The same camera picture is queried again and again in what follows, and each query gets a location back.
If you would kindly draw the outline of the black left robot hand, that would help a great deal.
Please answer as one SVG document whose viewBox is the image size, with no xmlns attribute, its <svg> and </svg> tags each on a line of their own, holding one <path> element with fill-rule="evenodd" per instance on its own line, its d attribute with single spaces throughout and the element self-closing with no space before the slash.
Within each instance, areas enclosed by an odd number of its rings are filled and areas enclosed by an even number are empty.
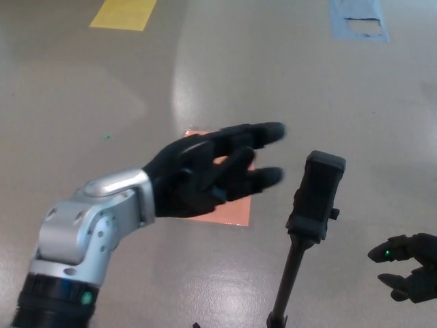
<svg viewBox="0 0 437 328">
<path fill-rule="evenodd" d="M 251 169 L 257 150 L 285 137 L 280 122 L 240 124 L 194 134 L 164 147 L 143 171 L 156 217 L 191 218 L 279 184 L 280 167 Z"/>
</svg>

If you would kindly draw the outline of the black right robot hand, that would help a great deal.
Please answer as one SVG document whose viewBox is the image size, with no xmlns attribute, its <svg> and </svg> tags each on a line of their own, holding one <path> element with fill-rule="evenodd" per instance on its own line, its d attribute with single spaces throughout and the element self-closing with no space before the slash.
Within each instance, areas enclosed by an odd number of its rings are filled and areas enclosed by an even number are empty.
<svg viewBox="0 0 437 328">
<path fill-rule="evenodd" d="M 436 298 L 436 236 L 426 233 L 393 236 L 371 249 L 367 256 L 375 263 L 414 258 L 421 265 L 408 277 L 379 274 L 378 279 L 391 289 L 394 301 L 422 303 Z"/>
</svg>

